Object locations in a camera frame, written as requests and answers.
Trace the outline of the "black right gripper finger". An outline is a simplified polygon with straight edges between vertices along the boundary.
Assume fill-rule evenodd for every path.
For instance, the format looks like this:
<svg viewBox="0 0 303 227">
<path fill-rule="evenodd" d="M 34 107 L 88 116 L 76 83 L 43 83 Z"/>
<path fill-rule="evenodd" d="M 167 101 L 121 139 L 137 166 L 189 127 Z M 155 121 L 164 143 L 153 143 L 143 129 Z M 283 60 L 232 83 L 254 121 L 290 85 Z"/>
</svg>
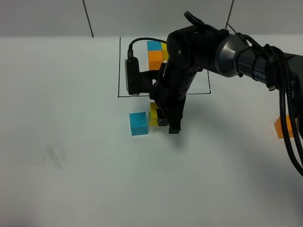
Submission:
<svg viewBox="0 0 303 227">
<path fill-rule="evenodd" d="M 157 111 L 157 123 L 159 127 L 165 127 L 168 126 L 168 121 L 166 120 L 163 112 L 161 111 L 161 109 L 156 109 Z"/>
<path fill-rule="evenodd" d="M 169 134 L 178 134 L 181 130 L 182 101 L 164 103 L 158 100 L 157 105 L 169 123 Z"/>
</svg>

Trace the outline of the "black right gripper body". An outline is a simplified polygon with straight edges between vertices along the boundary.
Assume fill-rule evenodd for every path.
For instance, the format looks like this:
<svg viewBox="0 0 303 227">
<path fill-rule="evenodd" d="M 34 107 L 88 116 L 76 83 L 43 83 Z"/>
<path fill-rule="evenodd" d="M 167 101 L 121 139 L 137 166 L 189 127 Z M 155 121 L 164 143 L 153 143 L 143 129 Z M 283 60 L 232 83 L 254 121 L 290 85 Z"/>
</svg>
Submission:
<svg viewBox="0 0 303 227">
<path fill-rule="evenodd" d="M 160 69 L 155 72 L 156 84 L 148 90 L 140 86 L 140 91 L 151 93 L 152 98 L 160 104 L 178 104 L 181 103 L 189 90 L 196 74 L 201 68 L 194 65 L 182 65 L 168 59 L 166 64 L 162 64 Z"/>
</svg>

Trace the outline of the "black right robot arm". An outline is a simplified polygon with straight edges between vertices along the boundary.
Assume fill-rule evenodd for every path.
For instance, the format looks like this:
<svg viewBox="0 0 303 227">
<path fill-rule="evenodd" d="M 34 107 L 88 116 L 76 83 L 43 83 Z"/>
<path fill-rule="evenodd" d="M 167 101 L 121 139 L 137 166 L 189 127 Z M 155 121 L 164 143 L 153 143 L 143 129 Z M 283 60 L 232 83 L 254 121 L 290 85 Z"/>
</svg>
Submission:
<svg viewBox="0 0 303 227">
<path fill-rule="evenodd" d="M 261 46 L 248 35 L 231 35 L 208 25 L 189 26 L 170 33 L 168 60 L 158 70 L 128 78 L 128 93 L 148 93 L 160 106 L 171 134 L 180 131 L 187 91 L 202 70 L 224 77 L 249 76 L 278 89 L 290 100 L 294 127 L 303 131 L 303 58 L 271 46 Z"/>
</svg>

